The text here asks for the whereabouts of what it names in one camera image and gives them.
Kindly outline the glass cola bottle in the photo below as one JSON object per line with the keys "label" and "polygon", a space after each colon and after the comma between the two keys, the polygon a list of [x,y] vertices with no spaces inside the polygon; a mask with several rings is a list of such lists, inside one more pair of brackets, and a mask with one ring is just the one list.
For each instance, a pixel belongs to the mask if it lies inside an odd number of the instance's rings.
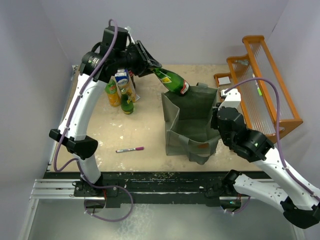
{"label": "glass cola bottle", "polygon": [[133,85],[133,87],[134,87],[134,89],[135,89],[135,88],[136,88],[136,83],[135,83],[135,81],[134,81],[134,74],[133,74],[133,72],[132,72],[131,70],[129,70],[128,73],[129,73],[129,76],[130,76],[132,85]]}

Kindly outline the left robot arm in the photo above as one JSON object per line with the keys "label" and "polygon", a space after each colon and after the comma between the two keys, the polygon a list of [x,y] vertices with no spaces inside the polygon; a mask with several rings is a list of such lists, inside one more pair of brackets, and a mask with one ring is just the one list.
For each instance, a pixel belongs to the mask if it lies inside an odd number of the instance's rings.
{"label": "left robot arm", "polygon": [[106,27],[102,41],[82,57],[70,106],[59,127],[50,130],[49,137],[73,154],[85,190],[91,196],[98,196],[103,191],[103,175],[95,158],[98,141],[87,135],[89,121],[100,95],[118,70],[127,69],[143,77],[160,67],[161,63],[151,56],[143,44],[133,39],[128,27],[116,25]]}

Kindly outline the blue juice carton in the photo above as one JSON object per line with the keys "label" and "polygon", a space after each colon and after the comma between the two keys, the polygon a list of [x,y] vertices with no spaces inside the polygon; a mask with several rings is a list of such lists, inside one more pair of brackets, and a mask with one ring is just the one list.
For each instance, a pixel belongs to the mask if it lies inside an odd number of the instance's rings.
{"label": "blue juice carton", "polygon": [[128,70],[119,69],[114,77],[119,91],[126,89],[127,94],[135,103],[138,100],[138,97]]}

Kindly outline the green canvas bag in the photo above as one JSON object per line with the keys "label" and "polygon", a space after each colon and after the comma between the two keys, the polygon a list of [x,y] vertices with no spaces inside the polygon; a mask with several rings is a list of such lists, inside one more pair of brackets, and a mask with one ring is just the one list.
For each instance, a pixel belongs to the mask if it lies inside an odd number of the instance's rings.
{"label": "green canvas bag", "polygon": [[219,90],[204,83],[190,86],[185,96],[170,91],[161,94],[166,155],[184,155],[199,165],[209,160],[221,138],[218,130],[211,128],[218,100]]}

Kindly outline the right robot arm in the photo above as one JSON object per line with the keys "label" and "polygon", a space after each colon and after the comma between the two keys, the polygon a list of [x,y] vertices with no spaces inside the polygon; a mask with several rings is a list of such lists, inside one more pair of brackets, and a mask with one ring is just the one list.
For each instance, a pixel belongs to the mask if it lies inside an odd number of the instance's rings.
{"label": "right robot arm", "polygon": [[232,169],[222,180],[226,195],[239,193],[262,201],[301,229],[319,224],[319,188],[281,161],[280,150],[263,133],[249,129],[236,108],[214,106],[210,126],[219,132],[225,146],[274,181],[273,185],[262,183]]}

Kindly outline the green orange juice bottle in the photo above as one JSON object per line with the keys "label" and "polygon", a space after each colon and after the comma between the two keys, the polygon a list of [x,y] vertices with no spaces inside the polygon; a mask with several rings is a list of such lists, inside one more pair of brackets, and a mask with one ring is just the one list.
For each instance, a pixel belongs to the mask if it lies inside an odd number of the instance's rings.
{"label": "green orange juice bottle", "polygon": [[109,104],[112,107],[118,107],[121,105],[121,98],[118,94],[117,84],[114,79],[109,81],[104,90],[107,94]]}

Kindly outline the green beer bottle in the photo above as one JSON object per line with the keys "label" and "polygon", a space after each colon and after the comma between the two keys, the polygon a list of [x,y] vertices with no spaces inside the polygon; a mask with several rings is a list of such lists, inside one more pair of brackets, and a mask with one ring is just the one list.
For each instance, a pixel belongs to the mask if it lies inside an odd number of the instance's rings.
{"label": "green beer bottle", "polygon": [[179,74],[164,68],[154,68],[152,72],[170,92],[179,96],[187,94],[190,85]]}
{"label": "green beer bottle", "polygon": [[132,100],[130,99],[127,90],[125,88],[120,90],[121,93],[121,109],[122,111],[127,114],[130,115],[134,112],[134,103],[132,102]]}

